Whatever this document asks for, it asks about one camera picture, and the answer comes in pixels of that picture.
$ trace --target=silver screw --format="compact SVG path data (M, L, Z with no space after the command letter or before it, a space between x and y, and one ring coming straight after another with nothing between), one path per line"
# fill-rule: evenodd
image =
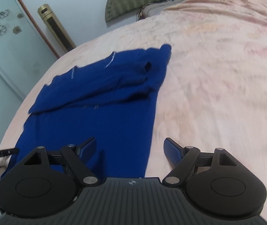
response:
M165 181L171 185L178 184L180 182L178 177L167 177Z
M96 177L91 177L91 176L85 177L83 179L83 182L85 184L89 184L89 185L93 185L93 184L97 183L97 181L98 181L98 179Z

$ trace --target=crumpled blanket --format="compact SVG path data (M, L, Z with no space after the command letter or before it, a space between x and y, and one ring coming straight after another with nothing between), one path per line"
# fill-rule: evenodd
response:
M170 137L203 152L223 147L267 188L267 0L187 0L109 32L61 57L29 93L0 148L15 146L45 83L112 51L160 47L172 55L157 98L146 176L171 170ZM0 159L0 166L7 165ZM267 221L267 200L262 211Z

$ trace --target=blue cloth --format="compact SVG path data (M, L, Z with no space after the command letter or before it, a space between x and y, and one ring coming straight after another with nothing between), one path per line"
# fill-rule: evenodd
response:
M119 52L56 76L30 108L7 171L37 146L59 150L95 137L87 166L98 177L144 177L170 54L170 45Z

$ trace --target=bed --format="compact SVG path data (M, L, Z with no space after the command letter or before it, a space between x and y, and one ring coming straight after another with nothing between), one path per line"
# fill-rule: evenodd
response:
M223 147L267 188L267 0L187 0L61 57L26 97L1 142L12 148L44 84L113 51L172 45L160 88L146 177L171 170L163 142ZM9 159L0 158L0 174ZM267 221L267 200L262 211Z

